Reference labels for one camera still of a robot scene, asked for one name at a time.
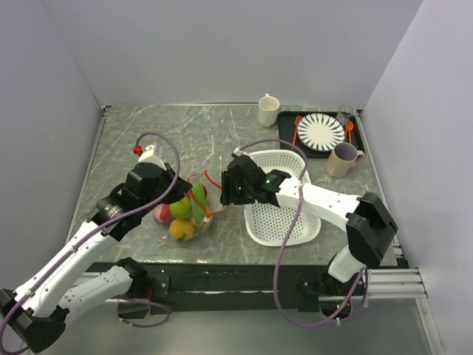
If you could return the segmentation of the green pear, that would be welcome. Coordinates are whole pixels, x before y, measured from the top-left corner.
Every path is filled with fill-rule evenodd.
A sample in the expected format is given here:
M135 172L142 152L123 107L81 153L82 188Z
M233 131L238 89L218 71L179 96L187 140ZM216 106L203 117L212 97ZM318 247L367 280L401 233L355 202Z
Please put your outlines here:
M188 197L169 205L171 216L174 219L188 219L191 216L191 201Z

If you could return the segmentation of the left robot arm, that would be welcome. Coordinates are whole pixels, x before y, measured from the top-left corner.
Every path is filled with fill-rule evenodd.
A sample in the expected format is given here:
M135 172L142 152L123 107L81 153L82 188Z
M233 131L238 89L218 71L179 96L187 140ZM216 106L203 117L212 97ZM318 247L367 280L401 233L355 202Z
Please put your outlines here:
M50 347L77 316L110 297L138 297L152 285L131 257L81 286L73 283L107 249L118 244L160 203L182 200L191 189L169 166L138 163L126 181L100 199L74 237L30 280L1 290L2 328L11 327L27 349Z

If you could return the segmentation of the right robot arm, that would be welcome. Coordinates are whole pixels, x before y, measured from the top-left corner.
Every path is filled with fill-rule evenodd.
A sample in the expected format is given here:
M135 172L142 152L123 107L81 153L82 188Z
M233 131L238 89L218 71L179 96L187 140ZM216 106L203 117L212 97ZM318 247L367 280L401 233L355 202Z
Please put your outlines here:
M236 157L222 173L222 205L266 203L305 212L347 234L345 246L329 263L323 277L331 294L342 293L363 267L380 266L398 226L379 196L346 195L304 183L273 169L265 172L248 155Z

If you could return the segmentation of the green bitter gourd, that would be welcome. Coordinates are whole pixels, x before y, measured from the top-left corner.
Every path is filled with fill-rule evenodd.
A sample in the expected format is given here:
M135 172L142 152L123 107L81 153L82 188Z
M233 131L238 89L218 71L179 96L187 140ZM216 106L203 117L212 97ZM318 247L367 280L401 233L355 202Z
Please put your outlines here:
M191 199L191 210L197 208L198 206L202 209L207 207L205 188L201 183L199 182L192 183L190 199Z

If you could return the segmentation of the orange fruit with leaf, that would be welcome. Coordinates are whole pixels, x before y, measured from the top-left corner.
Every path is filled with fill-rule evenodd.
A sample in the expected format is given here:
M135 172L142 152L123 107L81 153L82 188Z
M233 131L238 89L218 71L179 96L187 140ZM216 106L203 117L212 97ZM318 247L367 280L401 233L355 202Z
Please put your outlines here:
M178 241L187 241L194 236L194 225L189 220L174 219L169 225L169 235Z

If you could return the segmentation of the clear zip top bag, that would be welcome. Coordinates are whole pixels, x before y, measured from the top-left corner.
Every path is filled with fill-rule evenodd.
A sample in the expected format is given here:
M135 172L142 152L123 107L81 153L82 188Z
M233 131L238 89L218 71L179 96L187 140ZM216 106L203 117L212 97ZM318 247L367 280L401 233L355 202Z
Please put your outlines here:
M154 221L167 228L173 239L185 242L204 233L216 215L225 211L220 202L222 186L208 170L192 174L187 181L191 190L176 203L161 203L153 210Z

